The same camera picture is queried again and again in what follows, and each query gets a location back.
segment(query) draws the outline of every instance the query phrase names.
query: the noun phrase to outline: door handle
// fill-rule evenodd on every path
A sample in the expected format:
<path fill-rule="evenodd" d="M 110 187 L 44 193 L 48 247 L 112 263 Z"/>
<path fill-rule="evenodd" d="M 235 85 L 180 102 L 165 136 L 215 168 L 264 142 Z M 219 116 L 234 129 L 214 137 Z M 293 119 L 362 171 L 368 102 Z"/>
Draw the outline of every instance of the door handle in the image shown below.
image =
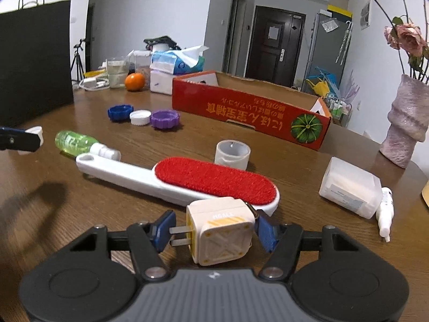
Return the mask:
<path fill-rule="evenodd" d="M 280 54 L 280 61 L 283 62 L 284 58 L 284 48 L 282 48 L 282 53 Z"/>

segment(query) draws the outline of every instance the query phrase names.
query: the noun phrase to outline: artificial flower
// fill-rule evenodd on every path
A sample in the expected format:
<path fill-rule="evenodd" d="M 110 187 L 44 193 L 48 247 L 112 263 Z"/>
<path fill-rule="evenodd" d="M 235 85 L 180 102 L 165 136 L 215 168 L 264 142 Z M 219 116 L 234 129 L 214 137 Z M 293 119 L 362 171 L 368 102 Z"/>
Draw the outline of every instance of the artificial flower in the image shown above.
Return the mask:
<path fill-rule="evenodd" d="M 392 27 L 385 27 L 384 28 L 384 37 L 386 38 L 387 44 L 394 48 L 395 50 L 400 49 L 400 44 L 398 42 L 398 39 L 392 36 Z"/>
<path fill-rule="evenodd" d="M 401 48 L 412 56 L 422 56 L 423 48 L 427 47 L 427 44 L 422 36 L 420 27 L 415 26 L 413 23 L 397 25 L 396 32 L 398 33 Z"/>

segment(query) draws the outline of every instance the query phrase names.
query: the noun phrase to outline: pink vase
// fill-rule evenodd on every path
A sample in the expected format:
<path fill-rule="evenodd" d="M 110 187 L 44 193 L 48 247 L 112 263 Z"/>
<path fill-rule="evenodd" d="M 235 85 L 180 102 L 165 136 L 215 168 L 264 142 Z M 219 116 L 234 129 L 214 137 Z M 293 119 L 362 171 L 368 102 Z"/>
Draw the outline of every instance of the pink vase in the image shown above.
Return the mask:
<path fill-rule="evenodd" d="M 408 75 L 402 81 L 387 114 L 391 125 L 380 152 L 394 164 L 406 168 L 417 142 L 424 142 L 429 125 L 429 86 Z"/>

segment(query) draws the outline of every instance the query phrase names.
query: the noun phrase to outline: doorway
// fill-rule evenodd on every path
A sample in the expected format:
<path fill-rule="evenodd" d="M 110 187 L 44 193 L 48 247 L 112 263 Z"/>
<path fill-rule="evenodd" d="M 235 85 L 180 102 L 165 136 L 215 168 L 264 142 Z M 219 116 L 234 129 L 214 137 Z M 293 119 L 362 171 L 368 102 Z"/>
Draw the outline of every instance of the doorway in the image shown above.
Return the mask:
<path fill-rule="evenodd" d="M 231 75 L 235 75 L 237 71 L 245 13 L 246 0 L 232 0 L 222 63 L 222 72 Z"/>
<path fill-rule="evenodd" d="M 88 6 L 88 13 L 86 16 L 86 35 L 85 35 L 85 71 L 91 71 L 91 44 L 93 41 L 92 36 L 92 17 L 94 15 L 94 5 Z"/>
<path fill-rule="evenodd" d="M 305 14 L 257 6 L 246 77 L 292 87 Z"/>

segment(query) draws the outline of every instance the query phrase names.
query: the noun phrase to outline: red lint brush pad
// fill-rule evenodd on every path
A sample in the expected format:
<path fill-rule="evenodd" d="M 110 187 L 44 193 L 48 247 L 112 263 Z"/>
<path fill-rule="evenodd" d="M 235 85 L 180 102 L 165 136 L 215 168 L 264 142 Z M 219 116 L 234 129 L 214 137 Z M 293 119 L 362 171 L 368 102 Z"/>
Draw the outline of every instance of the red lint brush pad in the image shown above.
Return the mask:
<path fill-rule="evenodd" d="M 277 194 L 275 185 L 262 175 L 190 158 L 162 160 L 155 175 L 167 184 L 217 197 L 231 196 L 254 206 L 273 202 Z"/>

